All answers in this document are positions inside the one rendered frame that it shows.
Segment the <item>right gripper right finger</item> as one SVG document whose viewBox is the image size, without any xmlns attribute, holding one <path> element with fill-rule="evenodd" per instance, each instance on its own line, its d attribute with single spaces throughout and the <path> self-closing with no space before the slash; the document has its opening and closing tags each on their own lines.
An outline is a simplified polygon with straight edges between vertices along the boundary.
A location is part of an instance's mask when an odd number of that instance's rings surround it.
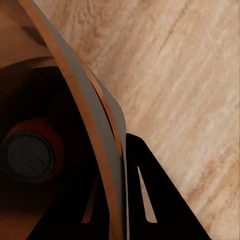
<svg viewBox="0 0 240 240">
<path fill-rule="evenodd" d="M 146 220 L 140 169 L 157 223 Z M 146 143 L 126 133 L 129 240 L 211 240 Z"/>
</svg>

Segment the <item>trash can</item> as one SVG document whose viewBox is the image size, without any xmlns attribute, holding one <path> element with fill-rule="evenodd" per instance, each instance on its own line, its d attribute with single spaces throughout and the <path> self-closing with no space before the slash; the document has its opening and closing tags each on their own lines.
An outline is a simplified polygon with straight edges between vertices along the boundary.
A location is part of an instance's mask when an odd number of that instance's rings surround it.
<svg viewBox="0 0 240 240">
<path fill-rule="evenodd" d="M 85 139 L 57 176 L 22 183 L 0 163 L 0 240 L 26 240 L 92 146 L 99 167 L 81 223 L 91 220 L 99 172 L 108 240 L 127 240 L 126 121 L 111 93 L 33 0 L 0 0 L 0 146 L 17 124 L 69 109 Z"/>
</svg>

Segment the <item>can of soda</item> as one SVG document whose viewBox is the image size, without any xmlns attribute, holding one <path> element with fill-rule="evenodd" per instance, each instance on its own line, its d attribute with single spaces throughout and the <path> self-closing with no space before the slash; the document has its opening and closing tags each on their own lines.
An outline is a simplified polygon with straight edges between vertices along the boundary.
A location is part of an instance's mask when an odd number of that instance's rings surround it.
<svg viewBox="0 0 240 240">
<path fill-rule="evenodd" d="M 14 126 L 0 146 L 0 164 L 18 182 L 36 184 L 56 177 L 86 136 L 85 124 L 70 109 L 49 111 Z"/>
</svg>

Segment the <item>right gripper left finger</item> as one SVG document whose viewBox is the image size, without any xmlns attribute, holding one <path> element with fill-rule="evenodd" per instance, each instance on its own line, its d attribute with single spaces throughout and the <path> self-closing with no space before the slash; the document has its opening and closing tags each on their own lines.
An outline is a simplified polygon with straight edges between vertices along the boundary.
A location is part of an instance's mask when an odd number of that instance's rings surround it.
<svg viewBox="0 0 240 240">
<path fill-rule="evenodd" d="M 26 240 L 109 240 L 110 213 L 91 146 Z M 90 222 L 81 223 L 96 177 Z"/>
</svg>

